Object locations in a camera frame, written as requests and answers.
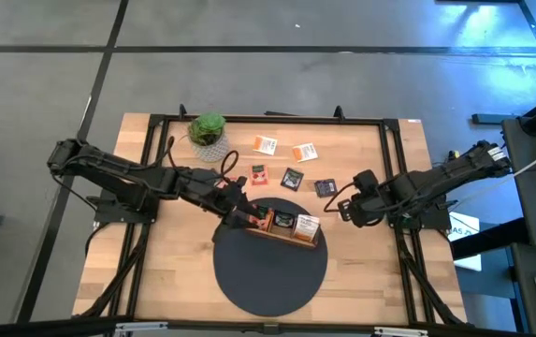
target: green plant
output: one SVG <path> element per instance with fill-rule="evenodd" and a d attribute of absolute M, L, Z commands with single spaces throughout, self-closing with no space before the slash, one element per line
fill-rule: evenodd
<path fill-rule="evenodd" d="M 200 146 L 212 145 L 222 136 L 225 124 L 219 113 L 202 114 L 189 124 L 189 139 Z"/>

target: black circular mat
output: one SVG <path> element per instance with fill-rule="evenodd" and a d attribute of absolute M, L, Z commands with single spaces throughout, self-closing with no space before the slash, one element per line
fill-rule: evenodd
<path fill-rule="evenodd" d="M 309 214 L 280 198 L 252 201 L 294 214 Z M 241 229 L 227 230 L 213 248 L 218 285 L 240 309 L 254 315 L 286 315 L 311 300 L 324 280 L 326 238 L 320 230 L 317 247 L 307 249 L 255 236 Z"/>

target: concrete floor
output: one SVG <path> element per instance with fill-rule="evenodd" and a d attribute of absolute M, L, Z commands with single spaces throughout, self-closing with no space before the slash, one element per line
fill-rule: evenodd
<path fill-rule="evenodd" d="M 536 17 L 536 0 L 528 0 Z M 0 0 L 0 44 L 105 45 L 117 0 Z M 374 45 L 526 47 L 536 42 L 517 5 L 427 0 L 131 0 L 119 45 Z M 80 125 L 100 54 L 0 54 L 0 323 L 11 321 L 56 186 L 45 162 Z M 114 54 L 89 141 L 111 151 L 125 112 L 261 114 L 265 110 L 423 120 L 432 162 L 478 139 L 501 142 L 473 113 L 536 105 L 536 58 L 386 54 Z M 472 183 L 461 198 L 492 184 Z M 83 195 L 98 188 L 77 179 Z M 458 212 L 499 223 L 521 214 L 514 184 Z M 71 198 L 34 319 L 69 317 L 92 212 Z M 470 320 L 483 301 L 466 300 Z M 485 305 L 495 311 L 496 304 Z M 514 327 L 502 325 L 511 330 Z M 201 334 L 182 332 L 183 335 Z"/>

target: potted plant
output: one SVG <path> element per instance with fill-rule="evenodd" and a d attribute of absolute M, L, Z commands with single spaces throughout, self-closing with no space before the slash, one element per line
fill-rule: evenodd
<path fill-rule="evenodd" d="M 215 162 L 226 156 L 229 146 L 225 124 L 226 119 L 216 112 L 202 114 L 189 124 L 189 140 L 199 159 Z"/>

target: plant pot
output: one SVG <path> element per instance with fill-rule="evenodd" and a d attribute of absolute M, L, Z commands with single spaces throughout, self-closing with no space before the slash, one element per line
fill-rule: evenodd
<path fill-rule="evenodd" d="M 195 151 L 196 156 L 204 162 L 216 162 L 222 160 L 228 154 L 228 150 L 230 149 L 225 132 L 222 132 L 222 136 L 220 136 L 218 141 L 214 142 L 212 145 L 201 146 L 191 141 L 191 146 L 193 146 L 193 151 Z"/>

